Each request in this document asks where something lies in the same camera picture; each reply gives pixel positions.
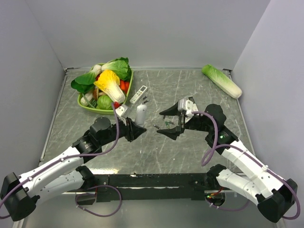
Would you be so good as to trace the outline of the white remote with coloured buttons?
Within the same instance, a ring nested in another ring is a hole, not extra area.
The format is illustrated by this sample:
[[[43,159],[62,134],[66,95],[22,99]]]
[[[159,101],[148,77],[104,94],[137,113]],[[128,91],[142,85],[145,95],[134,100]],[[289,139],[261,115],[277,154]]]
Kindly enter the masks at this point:
[[[136,108],[136,117],[135,123],[140,127],[144,127],[144,123],[146,120],[146,113],[147,113],[147,105],[140,104]]]

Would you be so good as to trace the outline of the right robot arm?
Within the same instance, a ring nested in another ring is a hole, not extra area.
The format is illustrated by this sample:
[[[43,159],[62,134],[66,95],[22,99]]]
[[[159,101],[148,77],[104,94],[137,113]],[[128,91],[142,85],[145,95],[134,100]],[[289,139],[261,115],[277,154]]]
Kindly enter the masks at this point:
[[[236,165],[245,175],[233,173],[223,165],[215,165],[208,172],[207,182],[212,189],[228,188],[254,203],[269,221],[281,218],[297,219],[301,206],[296,195],[297,184],[285,180],[257,159],[238,137],[226,126],[226,116],[218,104],[209,104],[205,111],[197,111],[192,100],[181,99],[174,106],[161,111],[161,115],[178,116],[178,124],[157,132],[173,140],[185,130],[207,132],[205,140],[211,147],[203,156],[201,165],[209,163],[215,152]]]

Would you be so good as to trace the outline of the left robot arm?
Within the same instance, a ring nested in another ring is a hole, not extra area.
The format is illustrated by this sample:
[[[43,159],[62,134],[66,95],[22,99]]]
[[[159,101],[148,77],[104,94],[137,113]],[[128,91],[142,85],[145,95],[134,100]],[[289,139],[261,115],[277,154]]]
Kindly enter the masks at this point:
[[[116,118],[115,124],[106,117],[97,118],[83,136],[57,157],[26,173],[12,172],[4,178],[0,204],[8,215],[1,219],[9,217],[19,221],[30,215],[38,204],[61,193],[92,189],[94,175],[84,164],[104,155],[102,146],[112,143],[115,147],[122,137],[132,142],[146,131],[131,118],[124,121]]]

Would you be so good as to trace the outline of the white air conditioner remote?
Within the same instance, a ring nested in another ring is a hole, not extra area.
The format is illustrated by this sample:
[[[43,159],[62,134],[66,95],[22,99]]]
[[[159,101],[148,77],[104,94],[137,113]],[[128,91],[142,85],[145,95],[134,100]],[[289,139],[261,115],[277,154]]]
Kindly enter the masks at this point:
[[[147,86],[141,86],[141,88],[133,95],[133,97],[130,99],[131,104],[137,103],[142,95],[147,91]]]

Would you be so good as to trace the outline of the green plastic basket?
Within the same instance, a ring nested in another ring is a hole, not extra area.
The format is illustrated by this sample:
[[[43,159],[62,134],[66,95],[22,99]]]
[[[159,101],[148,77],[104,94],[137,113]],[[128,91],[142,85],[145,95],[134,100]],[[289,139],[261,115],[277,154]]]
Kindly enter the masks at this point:
[[[121,104],[126,103],[129,92],[131,90],[131,85],[132,85],[132,82],[133,82],[133,71],[132,71],[131,79],[130,79],[129,82],[130,82],[130,85],[129,85],[128,92],[126,94],[124,93],[125,94],[125,101]],[[96,113],[96,114],[105,114],[105,115],[113,115],[114,114],[113,109],[112,110],[101,110],[101,109],[97,108],[98,98],[102,95],[106,95],[102,90],[100,90],[97,86],[94,85],[94,88],[92,90],[90,90],[89,92],[93,92],[93,100],[92,100],[92,102],[89,103],[89,106],[83,106],[83,105],[80,104],[80,99],[82,98],[82,94],[84,94],[84,93],[78,93],[77,103],[80,107],[82,107],[83,109],[85,109],[89,112],[93,112],[93,113]]]

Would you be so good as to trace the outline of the red tomato toys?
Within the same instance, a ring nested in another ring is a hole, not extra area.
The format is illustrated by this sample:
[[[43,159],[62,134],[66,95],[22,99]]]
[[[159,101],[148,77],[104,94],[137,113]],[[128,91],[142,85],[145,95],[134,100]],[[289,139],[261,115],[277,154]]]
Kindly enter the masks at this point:
[[[129,89],[130,82],[120,80],[120,89],[126,94]]]

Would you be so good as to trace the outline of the yellow napa cabbage toy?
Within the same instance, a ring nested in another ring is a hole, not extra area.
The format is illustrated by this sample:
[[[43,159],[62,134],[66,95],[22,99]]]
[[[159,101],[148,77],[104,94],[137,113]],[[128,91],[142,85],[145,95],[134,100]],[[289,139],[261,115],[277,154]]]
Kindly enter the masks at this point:
[[[120,78],[112,70],[103,71],[94,85],[119,104],[125,101],[125,94],[120,88]]]

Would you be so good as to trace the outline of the white mushroom toy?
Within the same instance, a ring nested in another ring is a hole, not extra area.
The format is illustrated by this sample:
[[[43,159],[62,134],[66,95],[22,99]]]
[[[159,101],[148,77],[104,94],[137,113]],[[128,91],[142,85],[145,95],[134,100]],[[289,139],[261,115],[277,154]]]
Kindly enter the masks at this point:
[[[89,106],[89,103],[93,100],[93,92],[88,92],[86,94],[82,94],[82,98],[80,99],[80,104],[83,106]]]

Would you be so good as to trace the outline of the long napa cabbage toy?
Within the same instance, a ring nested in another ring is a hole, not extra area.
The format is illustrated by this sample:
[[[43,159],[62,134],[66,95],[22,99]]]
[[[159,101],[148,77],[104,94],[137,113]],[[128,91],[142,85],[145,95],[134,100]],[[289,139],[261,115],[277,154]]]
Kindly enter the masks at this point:
[[[207,76],[215,85],[222,91],[234,99],[238,99],[242,95],[242,90],[224,73],[216,69],[212,65],[205,65],[202,68],[202,73]]]

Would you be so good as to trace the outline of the green lettuce toy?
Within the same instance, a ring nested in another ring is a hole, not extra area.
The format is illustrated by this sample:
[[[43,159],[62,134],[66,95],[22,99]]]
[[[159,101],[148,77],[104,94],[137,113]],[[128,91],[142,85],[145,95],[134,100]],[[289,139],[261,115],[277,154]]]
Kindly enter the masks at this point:
[[[121,57],[111,60],[102,65],[102,71],[111,70],[117,74],[117,76],[123,81],[130,81],[132,70],[129,66],[129,59],[127,57]]]

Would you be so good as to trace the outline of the bok choy toy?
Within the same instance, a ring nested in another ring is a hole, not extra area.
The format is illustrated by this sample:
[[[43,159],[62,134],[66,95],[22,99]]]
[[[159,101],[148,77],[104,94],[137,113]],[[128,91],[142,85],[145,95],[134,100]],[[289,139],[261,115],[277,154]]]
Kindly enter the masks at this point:
[[[94,82],[96,81],[97,76],[102,72],[101,65],[94,65],[93,68],[81,75],[76,77],[71,82],[71,87],[79,93],[87,93],[94,88]]]

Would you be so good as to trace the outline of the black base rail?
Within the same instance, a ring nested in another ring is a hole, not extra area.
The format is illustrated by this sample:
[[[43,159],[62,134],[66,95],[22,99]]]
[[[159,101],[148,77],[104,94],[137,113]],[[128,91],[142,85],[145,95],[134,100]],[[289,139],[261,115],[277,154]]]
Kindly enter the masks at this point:
[[[83,187],[69,192],[96,193],[97,202],[119,200],[205,200],[210,192],[221,189],[219,183],[207,173],[163,174],[95,174]]]

